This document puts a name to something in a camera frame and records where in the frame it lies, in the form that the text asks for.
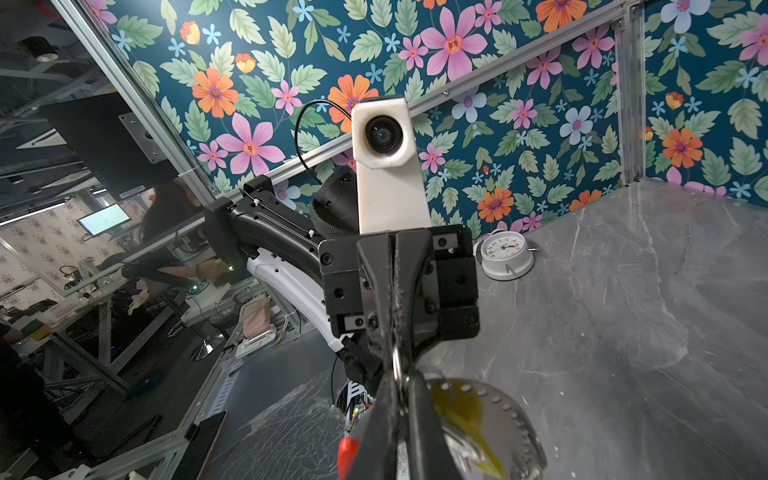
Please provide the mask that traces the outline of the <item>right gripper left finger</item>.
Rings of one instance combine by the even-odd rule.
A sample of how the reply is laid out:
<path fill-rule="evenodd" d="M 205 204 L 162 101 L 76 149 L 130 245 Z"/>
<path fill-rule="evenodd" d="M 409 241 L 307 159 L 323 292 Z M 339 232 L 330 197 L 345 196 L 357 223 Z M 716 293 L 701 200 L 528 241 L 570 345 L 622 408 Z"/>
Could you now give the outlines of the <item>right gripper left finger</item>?
<path fill-rule="evenodd" d="M 392 375 L 385 376 L 363 431 L 347 479 L 390 480 L 397 477 L 399 405 Z"/>

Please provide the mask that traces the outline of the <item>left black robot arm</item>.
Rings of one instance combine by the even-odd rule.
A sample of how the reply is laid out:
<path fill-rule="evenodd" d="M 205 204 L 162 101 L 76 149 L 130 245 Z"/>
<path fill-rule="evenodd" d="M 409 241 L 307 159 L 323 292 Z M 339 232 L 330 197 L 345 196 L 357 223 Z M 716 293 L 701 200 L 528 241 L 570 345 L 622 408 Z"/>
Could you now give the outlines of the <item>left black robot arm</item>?
<path fill-rule="evenodd" d="M 320 188 L 314 208 L 319 224 L 259 176 L 240 200 L 208 205 L 205 226 L 227 264 L 314 323 L 350 380 L 376 386 L 438 343 L 479 333 L 471 231 L 432 225 L 419 173 L 345 169 Z"/>

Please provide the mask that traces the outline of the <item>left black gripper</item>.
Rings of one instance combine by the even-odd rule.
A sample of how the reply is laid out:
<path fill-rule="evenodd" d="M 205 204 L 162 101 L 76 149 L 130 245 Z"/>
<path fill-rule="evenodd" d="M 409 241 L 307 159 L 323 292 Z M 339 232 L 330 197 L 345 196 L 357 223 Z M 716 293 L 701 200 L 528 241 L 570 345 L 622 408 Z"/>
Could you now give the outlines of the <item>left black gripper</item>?
<path fill-rule="evenodd" d="M 332 333 L 361 331 L 382 379 L 409 372 L 429 349 L 480 332 L 476 259 L 461 225 L 323 241 L 319 266 Z"/>

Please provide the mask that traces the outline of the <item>metal keyring disc red grip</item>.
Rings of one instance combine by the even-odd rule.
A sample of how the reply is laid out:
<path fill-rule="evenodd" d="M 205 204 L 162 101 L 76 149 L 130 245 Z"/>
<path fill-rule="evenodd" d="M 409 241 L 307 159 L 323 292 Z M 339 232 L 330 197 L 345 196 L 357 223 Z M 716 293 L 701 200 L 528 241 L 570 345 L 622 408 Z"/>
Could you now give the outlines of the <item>metal keyring disc red grip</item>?
<path fill-rule="evenodd" d="M 426 380 L 444 438 L 461 479 L 541 479 L 546 454 L 524 409 L 509 395 L 469 379 Z M 346 432 L 337 455 L 347 479 L 374 401 L 366 391 L 348 400 Z M 399 413 L 397 477 L 411 479 L 408 416 Z"/>

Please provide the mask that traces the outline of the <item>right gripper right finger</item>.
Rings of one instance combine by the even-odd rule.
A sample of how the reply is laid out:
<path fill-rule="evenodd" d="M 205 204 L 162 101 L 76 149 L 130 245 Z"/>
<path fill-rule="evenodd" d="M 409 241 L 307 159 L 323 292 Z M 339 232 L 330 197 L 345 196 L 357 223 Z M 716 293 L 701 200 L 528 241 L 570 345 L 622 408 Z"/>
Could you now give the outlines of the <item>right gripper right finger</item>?
<path fill-rule="evenodd" d="M 462 478 L 444 438 L 430 390 L 420 371 L 409 375 L 408 461 L 411 479 L 449 480 Z"/>

